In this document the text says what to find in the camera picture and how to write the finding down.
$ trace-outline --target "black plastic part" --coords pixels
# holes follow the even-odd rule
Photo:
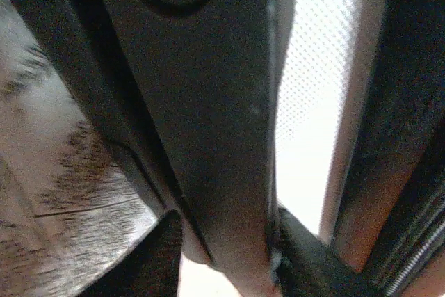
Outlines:
[[[178,210],[184,248],[209,262],[102,0],[11,1],[141,198],[157,216]]]
[[[445,0],[389,0],[334,232],[371,175],[403,170],[445,112]]]
[[[277,0],[209,0],[180,19],[141,0],[103,1],[214,266],[241,293],[263,294],[275,230]]]
[[[280,232],[282,263],[277,273],[283,297],[383,297],[285,209],[280,209]]]
[[[364,275],[382,289],[387,289],[412,257],[424,247],[445,222],[445,122],[425,151],[412,173],[410,181],[393,208],[373,252],[364,268]],[[426,260],[441,246],[443,236],[419,258],[411,275],[400,285],[398,292],[410,282],[425,265]]]

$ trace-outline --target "perforated mesh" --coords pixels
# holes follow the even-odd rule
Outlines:
[[[277,192],[280,202],[318,234],[351,74],[366,79],[371,71],[385,0],[295,3],[277,110]],[[359,83],[353,89],[365,88]],[[351,136],[358,122],[357,110],[347,125]]]

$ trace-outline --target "black plastic panel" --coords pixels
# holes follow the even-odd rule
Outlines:
[[[182,18],[142,0],[104,3],[214,265],[243,293],[264,293],[281,71],[275,0],[209,0]]]

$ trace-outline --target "white mesh panel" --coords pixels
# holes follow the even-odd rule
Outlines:
[[[357,115],[342,122],[344,104],[350,96],[348,101],[361,106],[384,4],[296,0],[277,111],[277,193],[314,234],[319,233],[328,180],[330,187],[340,187],[341,171],[330,178],[331,161],[340,154],[339,165],[346,164],[360,117],[358,108]],[[351,92],[353,76],[361,82]],[[341,138],[344,143],[336,146],[341,124],[350,138]]]

